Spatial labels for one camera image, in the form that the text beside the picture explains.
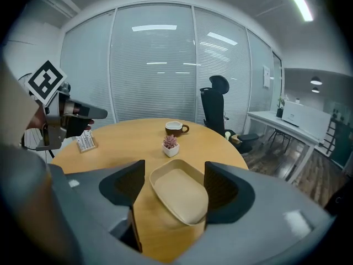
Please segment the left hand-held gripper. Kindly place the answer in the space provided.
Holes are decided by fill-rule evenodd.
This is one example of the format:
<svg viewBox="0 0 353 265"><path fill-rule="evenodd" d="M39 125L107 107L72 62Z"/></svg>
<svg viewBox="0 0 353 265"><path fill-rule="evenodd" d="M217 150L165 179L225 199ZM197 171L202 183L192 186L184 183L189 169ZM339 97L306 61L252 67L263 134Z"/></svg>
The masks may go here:
<svg viewBox="0 0 353 265"><path fill-rule="evenodd" d="M78 118L105 119L108 116L105 109L71 99L71 86L65 80L66 75L50 61L46 61L25 83L40 104L40 120L34 124L41 132L36 151L60 149L63 141L72 137L67 133L68 122L63 116L66 102L74 102L73 115Z"/></svg>

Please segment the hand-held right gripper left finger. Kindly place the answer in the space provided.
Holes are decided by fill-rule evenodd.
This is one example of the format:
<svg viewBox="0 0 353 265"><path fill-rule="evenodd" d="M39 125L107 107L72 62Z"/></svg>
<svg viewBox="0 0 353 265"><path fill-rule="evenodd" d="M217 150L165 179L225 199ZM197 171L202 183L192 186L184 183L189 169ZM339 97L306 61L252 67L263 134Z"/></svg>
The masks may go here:
<svg viewBox="0 0 353 265"><path fill-rule="evenodd" d="M70 174L51 164L50 173L56 190L69 191L109 233L130 226L129 212L145 183L145 160Z"/></svg>

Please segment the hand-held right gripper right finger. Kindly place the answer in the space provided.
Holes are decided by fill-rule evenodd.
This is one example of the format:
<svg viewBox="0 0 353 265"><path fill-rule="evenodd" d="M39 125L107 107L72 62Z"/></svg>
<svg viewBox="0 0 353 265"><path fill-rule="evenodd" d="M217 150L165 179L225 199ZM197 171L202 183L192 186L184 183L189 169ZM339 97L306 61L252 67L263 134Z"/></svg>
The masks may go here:
<svg viewBox="0 0 353 265"><path fill-rule="evenodd" d="M205 162L205 232L291 232L330 227L334 217L278 178Z"/></svg>

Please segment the person's left hand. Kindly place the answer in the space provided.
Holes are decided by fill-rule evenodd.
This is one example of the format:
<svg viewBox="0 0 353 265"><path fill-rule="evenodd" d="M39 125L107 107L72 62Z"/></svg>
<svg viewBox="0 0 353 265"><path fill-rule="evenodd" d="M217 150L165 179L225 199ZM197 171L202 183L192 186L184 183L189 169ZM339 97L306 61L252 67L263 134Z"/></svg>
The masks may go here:
<svg viewBox="0 0 353 265"><path fill-rule="evenodd" d="M79 136L83 131L90 130L94 120L88 118L88 108L76 102L66 102L63 116L67 118L67 133L71 136Z"/></svg>

